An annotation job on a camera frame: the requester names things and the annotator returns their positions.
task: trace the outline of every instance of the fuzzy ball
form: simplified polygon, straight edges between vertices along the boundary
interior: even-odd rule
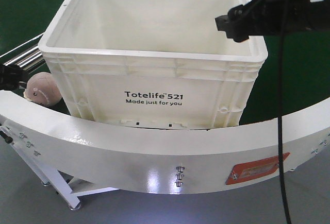
[[[53,76],[48,72],[37,73],[28,80],[24,97],[45,107],[59,103],[62,98]]]

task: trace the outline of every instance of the red label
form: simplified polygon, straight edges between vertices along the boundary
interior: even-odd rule
[[[283,154],[285,160],[290,153]],[[278,156],[262,159],[259,161],[237,164],[233,167],[226,184],[237,184],[257,178],[261,178],[276,172],[278,169]]]

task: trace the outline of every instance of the metal roller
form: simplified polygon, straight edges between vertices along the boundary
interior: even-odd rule
[[[28,43],[31,43],[32,41],[40,38],[43,35],[40,34],[36,37],[34,37],[33,39],[17,46],[16,48],[14,48],[13,50],[3,54],[0,56],[3,57],[9,53],[12,53],[16,50],[18,50],[20,47],[22,47],[23,45],[26,45]],[[38,48],[38,45],[35,44],[32,47],[30,47],[29,49],[23,51],[22,53],[14,56],[13,58],[11,58],[10,60],[8,60],[7,62],[4,63],[5,66],[8,65],[17,65],[19,66],[21,69],[27,71],[28,73],[31,73],[32,71],[34,71],[35,69],[37,69],[38,67],[42,66],[45,63],[45,60]]]

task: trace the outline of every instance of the bolt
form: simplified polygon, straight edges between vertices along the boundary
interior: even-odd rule
[[[186,168],[184,166],[177,166],[176,169],[179,173],[183,173]]]

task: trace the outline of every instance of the metal support frame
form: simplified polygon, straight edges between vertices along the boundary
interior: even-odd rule
[[[52,185],[58,194],[67,202],[69,209],[74,211],[81,208],[81,201],[78,196],[85,196],[101,192],[115,191],[116,188],[98,185],[85,180],[73,178],[69,183],[63,178],[60,172],[30,157],[23,152],[19,143],[15,140],[10,144],[23,161],[31,168],[31,170],[40,178],[42,185]]]

